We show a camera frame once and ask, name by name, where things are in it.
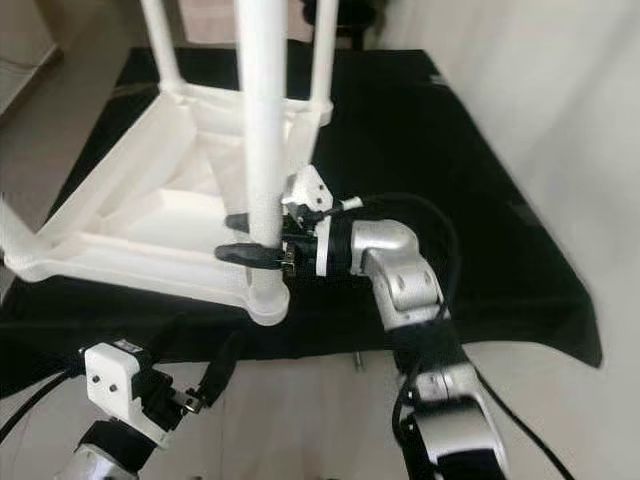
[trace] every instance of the white pole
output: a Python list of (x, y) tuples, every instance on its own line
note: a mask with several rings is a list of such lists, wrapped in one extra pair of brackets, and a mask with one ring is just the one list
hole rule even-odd
[(147, 23), (153, 57), (160, 73), (160, 88), (168, 91), (179, 90), (183, 82), (162, 0), (142, 0), (142, 11)]
[(21, 266), (40, 257), (45, 248), (22, 220), (0, 197), (0, 250), (3, 250), (7, 264)]
[(331, 109), (333, 51), (336, 45), (338, 0), (318, 0), (311, 77), (311, 104)]
[[(287, 10), (284, 0), (236, 0), (244, 98), (251, 239), (281, 248)], [(289, 291), (280, 270), (251, 270), (249, 313), (263, 325), (284, 318)]]

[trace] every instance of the white wall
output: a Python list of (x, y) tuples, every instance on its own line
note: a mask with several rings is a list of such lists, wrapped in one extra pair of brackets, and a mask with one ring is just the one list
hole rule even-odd
[(382, 44), (436, 61), (584, 278), (605, 360), (470, 350), (577, 478), (640, 478), (640, 2), (389, 3)]
[(33, 0), (0, 2), (0, 113), (53, 46)]

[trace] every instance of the black fabric sheet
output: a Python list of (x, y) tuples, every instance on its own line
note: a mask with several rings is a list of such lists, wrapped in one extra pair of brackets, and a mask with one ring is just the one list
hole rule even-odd
[[(178, 49), (177, 57), (188, 81), (238, 88), (234, 51)], [(289, 43), (289, 97), (308, 97), (311, 58), (307, 45)], [(132, 50), (53, 211), (153, 100), (157, 80), (150, 51)], [(332, 97), (314, 165), (334, 196), (413, 192), (455, 223), (463, 269), (453, 313), (461, 339), (539, 342), (599, 366), (589, 295), (428, 57), (337, 51)], [(441, 234), (425, 212), (396, 207), (368, 215), (414, 227), (442, 272)], [(178, 312), (188, 315), (167, 352), (171, 361), (207, 360), (237, 328), (249, 336), (245, 358), (385, 347), (368, 280), (288, 284), (287, 318), (264, 328), (238, 308), (63, 277), (16, 281), (0, 318), (2, 394), (61, 368), (81, 346), (121, 336), (144, 344)]]

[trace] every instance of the white rod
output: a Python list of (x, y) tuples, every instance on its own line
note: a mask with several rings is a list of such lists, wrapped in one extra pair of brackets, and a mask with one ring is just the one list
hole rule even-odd
[(311, 77), (311, 103), (331, 105), (331, 77), (333, 52), (336, 46), (338, 0), (318, 0), (314, 31), (313, 73)]
[[(281, 247), (284, 190), (284, 95), (287, 10), (284, 0), (236, 0), (244, 98), (245, 165), (251, 239)], [(280, 270), (251, 271), (249, 312), (279, 322), (289, 293)]]
[(0, 250), (15, 265), (30, 263), (45, 251), (44, 244), (1, 197)]
[(183, 82), (178, 70), (178, 63), (176, 62), (176, 55), (171, 41), (171, 30), (169, 29), (162, 0), (141, 1), (153, 57), (160, 73), (160, 88), (163, 90), (178, 90)]

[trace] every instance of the floor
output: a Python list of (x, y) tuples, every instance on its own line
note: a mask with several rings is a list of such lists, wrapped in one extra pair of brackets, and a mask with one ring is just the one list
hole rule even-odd
[[(130, 24), (123, 24), (114, 5), (103, 2), (96, 8), (64, 62), (0, 132), (0, 190), (32, 228), (43, 222), (132, 43)], [(10, 281), (3, 270), (0, 288), (5, 291)], [(595, 432), (572, 415), (582, 407), (570, 389), (600, 372), (538, 345), (485, 343), (467, 351), (577, 478), (605, 478), (588, 465), (594, 452), (615, 448), (615, 442), (590, 440)], [(214, 408), (185, 420), (172, 448), (156, 452), (142, 478), (406, 478), (389, 422), (397, 391), (392, 359), (386, 352), (365, 352), (364, 361), (363, 372), (356, 372), (349, 354), (242, 362)], [(187, 386), (204, 366), (162, 368)], [(558, 380), (559, 370), (570, 372), (569, 385)], [(2, 400), (0, 421), (36, 388)], [(30, 412), (0, 448), (0, 478), (51, 478), (64, 465), (86, 428), (101, 417), (83, 390), (82, 378), (68, 381)], [(560, 478), (509, 419), (490, 407), (513, 478)], [(618, 473), (606, 478), (634, 478)]]

